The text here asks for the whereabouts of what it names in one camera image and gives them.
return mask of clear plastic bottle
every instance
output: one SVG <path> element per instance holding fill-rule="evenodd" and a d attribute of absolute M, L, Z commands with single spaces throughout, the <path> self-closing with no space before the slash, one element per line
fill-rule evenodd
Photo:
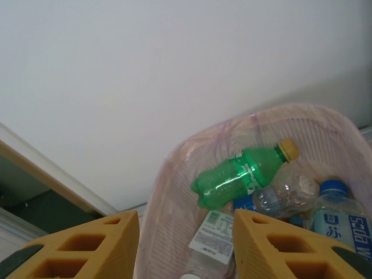
<path fill-rule="evenodd" d="M 339 180 L 320 185 L 320 197 L 307 228 L 337 239 L 372 262 L 372 223 L 364 207 L 350 199 L 347 186 Z"/>
<path fill-rule="evenodd" d="M 275 218 L 287 218 L 311 209 L 319 195 L 319 185 L 304 170 L 287 166 L 279 170 L 269 186 L 233 201 L 234 209 L 244 208 Z"/>
<path fill-rule="evenodd" d="M 223 279 L 228 272 L 230 262 L 223 264 L 193 250 L 180 279 Z"/>
<path fill-rule="evenodd" d="M 219 209 L 246 195 L 248 190 L 267 186 L 282 164 L 298 156 L 290 138 L 274 148 L 246 148 L 234 158 L 201 173 L 192 182 L 191 189 L 199 194 L 199 206 Z"/>

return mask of mesh basket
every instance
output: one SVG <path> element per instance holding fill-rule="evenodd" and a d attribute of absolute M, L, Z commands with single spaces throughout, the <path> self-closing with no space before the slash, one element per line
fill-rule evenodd
<path fill-rule="evenodd" d="M 355 125 L 323 106 L 286 105 L 245 115 L 201 131 L 166 159 L 148 203 L 140 236 L 138 279 L 180 278 L 191 254 L 188 244 L 207 214 L 190 190 L 202 171 L 248 146 L 273 146 L 291 137 L 317 181 L 338 176 L 372 215 L 372 150 Z"/>

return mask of white wall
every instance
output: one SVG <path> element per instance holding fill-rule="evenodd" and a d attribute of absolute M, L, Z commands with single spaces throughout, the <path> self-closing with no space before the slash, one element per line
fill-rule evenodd
<path fill-rule="evenodd" d="M 371 12 L 367 0 L 2 1 L 0 121 L 129 208 L 178 143 L 236 115 L 311 101 L 371 123 Z"/>

